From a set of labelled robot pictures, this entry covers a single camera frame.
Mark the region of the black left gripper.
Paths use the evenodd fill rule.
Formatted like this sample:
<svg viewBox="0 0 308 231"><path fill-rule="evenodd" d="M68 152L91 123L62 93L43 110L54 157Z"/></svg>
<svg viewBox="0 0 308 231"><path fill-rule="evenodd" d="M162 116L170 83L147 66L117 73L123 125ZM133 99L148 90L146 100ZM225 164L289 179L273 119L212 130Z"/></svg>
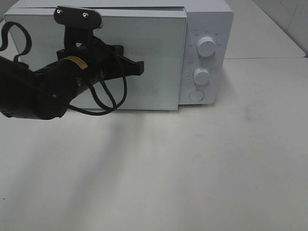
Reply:
<svg viewBox="0 0 308 231"><path fill-rule="evenodd" d="M57 83L97 83L144 73L143 61L126 58L123 46L108 45L95 36L65 36L64 49L57 52L57 58Z"/></svg>

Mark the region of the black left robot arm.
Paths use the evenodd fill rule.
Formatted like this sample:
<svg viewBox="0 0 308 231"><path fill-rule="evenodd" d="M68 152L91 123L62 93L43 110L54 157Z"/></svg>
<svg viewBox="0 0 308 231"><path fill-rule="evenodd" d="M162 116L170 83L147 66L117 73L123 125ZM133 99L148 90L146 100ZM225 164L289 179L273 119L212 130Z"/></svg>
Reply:
<svg viewBox="0 0 308 231"><path fill-rule="evenodd" d="M18 58L0 59L0 112L8 118L50 120L67 110L104 116L119 108L106 81L140 76L144 62L123 55L122 46L98 38L92 46L74 46L57 53L58 59L36 71Z"/></svg>

